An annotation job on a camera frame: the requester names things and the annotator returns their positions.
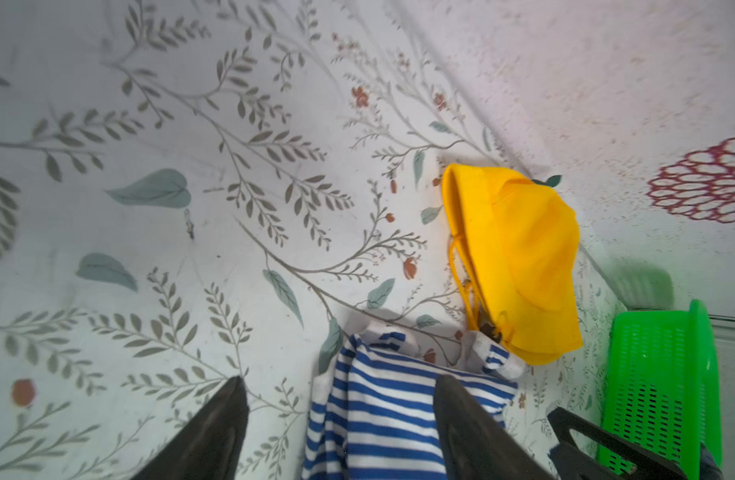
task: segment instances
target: folded shirt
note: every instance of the folded shirt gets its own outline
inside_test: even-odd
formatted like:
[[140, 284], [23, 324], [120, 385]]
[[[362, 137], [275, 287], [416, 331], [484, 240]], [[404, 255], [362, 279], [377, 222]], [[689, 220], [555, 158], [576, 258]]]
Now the folded shirt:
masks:
[[434, 384], [452, 375], [503, 426], [524, 362], [480, 332], [462, 339], [460, 369], [416, 358], [411, 334], [371, 323], [314, 378], [303, 479], [447, 478], [433, 411]]

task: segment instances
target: hat drawstring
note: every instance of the hat drawstring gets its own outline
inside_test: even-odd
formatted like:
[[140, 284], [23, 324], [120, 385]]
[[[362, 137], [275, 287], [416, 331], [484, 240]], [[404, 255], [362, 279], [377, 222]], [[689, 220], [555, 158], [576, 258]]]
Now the hat drawstring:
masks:
[[[456, 281], [456, 285], [458, 286], [458, 292], [461, 294], [461, 297], [463, 297], [463, 304], [466, 306], [466, 317], [469, 324], [469, 330], [479, 330], [479, 296], [477, 295], [477, 291], [473, 289], [471, 281], [468, 280], [465, 285], [461, 283], [461, 280], [458, 278], [458, 271], [456, 270], [455, 255], [456, 248], [458, 247], [458, 242], [460, 240], [461, 235], [455, 235], [447, 251], [450, 261], [450, 271], [453, 273], [453, 279]], [[469, 302], [469, 293], [472, 290], [474, 290], [474, 308], [472, 308], [471, 303]]]

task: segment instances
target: white floral surface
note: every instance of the white floral surface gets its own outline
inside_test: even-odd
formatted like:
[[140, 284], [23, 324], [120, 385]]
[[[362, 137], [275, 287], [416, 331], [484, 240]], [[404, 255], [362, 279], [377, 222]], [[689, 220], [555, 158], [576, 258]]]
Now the white floral surface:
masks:
[[[235, 375], [238, 477], [295, 476], [333, 329], [456, 359], [439, 177], [505, 158], [379, 2], [0, 2], [0, 478], [128, 478]], [[621, 309], [575, 282], [585, 347], [507, 411], [545, 465]]]

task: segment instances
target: green plastic basket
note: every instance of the green plastic basket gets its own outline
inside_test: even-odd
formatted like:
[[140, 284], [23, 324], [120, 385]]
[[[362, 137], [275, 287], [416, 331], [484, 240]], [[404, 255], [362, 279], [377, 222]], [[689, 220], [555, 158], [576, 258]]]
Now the green plastic basket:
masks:
[[[717, 351], [703, 302], [615, 318], [603, 429], [674, 461], [690, 480], [699, 480], [701, 443], [722, 465]], [[618, 474], [632, 466], [604, 447], [598, 460]]]

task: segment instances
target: yellow bucket hat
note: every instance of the yellow bucket hat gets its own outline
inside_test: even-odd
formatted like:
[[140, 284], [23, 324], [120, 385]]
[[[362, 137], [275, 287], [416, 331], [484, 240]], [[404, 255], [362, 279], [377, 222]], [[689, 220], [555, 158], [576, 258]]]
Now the yellow bucket hat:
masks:
[[[442, 197], [453, 233], [450, 268], [469, 329], [479, 329], [481, 303], [503, 335], [501, 343], [530, 365], [581, 348], [573, 290], [580, 233], [573, 209], [552, 187], [508, 168], [450, 165]], [[456, 272], [455, 250], [471, 280], [466, 287]]]

